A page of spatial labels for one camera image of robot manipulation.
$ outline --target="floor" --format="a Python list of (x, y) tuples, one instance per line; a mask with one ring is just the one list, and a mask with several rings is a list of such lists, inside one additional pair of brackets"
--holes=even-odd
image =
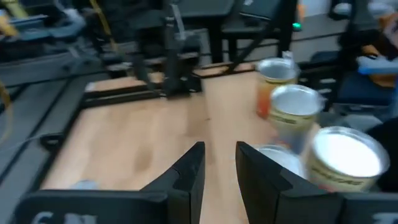
[[(308, 20), (304, 31), (294, 36), (291, 49), (297, 62), (309, 60), (317, 51), (337, 50), (336, 37), (345, 22), (334, 22), (325, 16)], [(324, 33), (322, 27), (329, 27)], [(208, 38), (201, 32), (203, 54), (201, 64), (209, 64)], [(238, 47), (249, 41), (241, 40)], [(264, 47), (256, 49), (247, 59), (272, 57), (276, 53), (275, 41), (266, 40)], [(39, 136), (59, 133), (66, 125), (72, 111), (79, 102), (87, 83), (107, 79), (98, 64), (87, 66), (73, 78), (60, 68), (68, 55), (45, 57), (40, 61), (23, 61), (0, 65), (0, 80), (7, 86), (12, 97), (18, 96), (12, 107), (12, 133), (0, 146), (0, 223), (7, 223), (14, 206), (29, 188), (36, 172), (49, 156), (37, 144)], [(0, 127), (4, 131), (8, 117), (0, 114)]]

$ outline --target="open can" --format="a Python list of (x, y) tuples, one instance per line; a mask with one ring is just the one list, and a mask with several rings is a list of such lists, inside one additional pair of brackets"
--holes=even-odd
[(294, 63), (291, 52), (284, 52), (283, 58), (269, 58), (256, 65), (257, 114), (267, 118), (271, 107), (271, 92), (281, 85), (297, 82), (299, 68)]
[(307, 178), (305, 167), (298, 155), (291, 153), (282, 146), (276, 145), (264, 145), (255, 148), (263, 155), (272, 159), (282, 167), (285, 167), (297, 176), (303, 179)]
[(300, 154), (325, 100), (317, 91), (302, 85), (284, 85), (271, 93), (268, 121), (278, 133), (276, 144)]
[(387, 151), (371, 136), (352, 128), (322, 128), (307, 161), (309, 181), (330, 192), (364, 192), (388, 170)]

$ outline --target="black equipment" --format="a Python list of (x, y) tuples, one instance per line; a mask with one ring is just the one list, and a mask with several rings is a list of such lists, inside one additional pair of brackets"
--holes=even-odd
[(196, 143), (140, 191), (39, 190), (26, 195), (15, 224), (199, 224), (205, 183), (205, 143)]
[(19, 33), (15, 41), (40, 41), (50, 40), (51, 33), (44, 25), (44, 20), (48, 16), (30, 16), (27, 19), (12, 19), (10, 24), (13, 25)]
[(250, 224), (398, 222), (398, 194), (327, 192), (244, 142), (236, 145), (236, 171)]
[(263, 29), (260, 31), (258, 36), (245, 48), (243, 51), (233, 60), (228, 66), (228, 69), (224, 72), (225, 74), (232, 73), (235, 68), (243, 62), (243, 60), (264, 40), (265, 37), (270, 36), (274, 29), (280, 29), (280, 40), (291, 39), (293, 33), (293, 23), (297, 10), (297, 0), (291, 1), (279, 1), (277, 6), (274, 7), (270, 21), (264, 24)]
[[(243, 21), (248, 26), (258, 26), (261, 21), (270, 21), (272, 11), (277, 7), (279, 1), (259, 1), (259, 0), (245, 0), (240, 12)], [(294, 31), (301, 31), (299, 12), (295, 12), (293, 28)]]
[(373, 44), (380, 38), (379, 24), (368, 10), (368, 2), (351, 0), (351, 15), (345, 31), (339, 36), (340, 50), (335, 58), (316, 63), (315, 68), (334, 67), (332, 78), (336, 80), (331, 93), (327, 97), (324, 111), (328, 111), (336, 103), (345, 74), (357, 71), (356, 58), (362, 54), (362, 47)]
[[(200, 38), (192, 32), (185, 32), (178, 7), (173, 1), (165, 1), (164, 14), (165, 60), (163, 62), (164, 81), (162, 85), (153, 84), (149, 78), (139, 29), (134, 30), (138, 44), (137, 51), (131, 55), (131, 61), (118, 54), (106, 53), (100, 55), (103, 64), (112, 78), (125, 76), (126, 70), (132, 68), (137, 79), (146, 82), (148, 90), (152, 91), (153, 94), (171, 97), (201, 92), (200, 78), (193, 73), (193, 69), (199, 63)], [(185, 52), (192, 52), (193, 55), (183, 58)]]

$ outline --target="yellow can label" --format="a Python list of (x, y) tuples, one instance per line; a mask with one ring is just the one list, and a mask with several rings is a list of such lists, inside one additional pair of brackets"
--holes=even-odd
[(375, 178), (357, 178), (339, 174), (327, 168), (313, 153), (308, 158), (307, 164), (310, 182), (330, 192), (360, 192), (370, 188), (376, 181)]
[(283, 113), (274, 107), (271, 107), (269, 112), (269, 121), (276, 128), (279, 126), (286, 126), (289, 129), (308, 129), (314, 124), (317, 116), (297, 116), (292, 114)]
[(283, 85), (283, 84), (295, 84), (297, 83), (297, 78), (291, 78), (291, 79), (273, 79), (273, 78), (267, 78), (266, 76), (259, 74), (257, 78), (259, 83), (262, 84), (268, 84), (268, 85), (275, 85), (275, 87)]

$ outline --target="chair leg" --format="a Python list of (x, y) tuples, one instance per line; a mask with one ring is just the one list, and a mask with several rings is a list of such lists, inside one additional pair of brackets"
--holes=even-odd
[(229, 61), (233, 62), (238, 54), (238, 40), (228, 39), (228, 57)]
[(223, 62), (223, 38), (221, 25), (208, 28), (211, 60), (213, 63)]

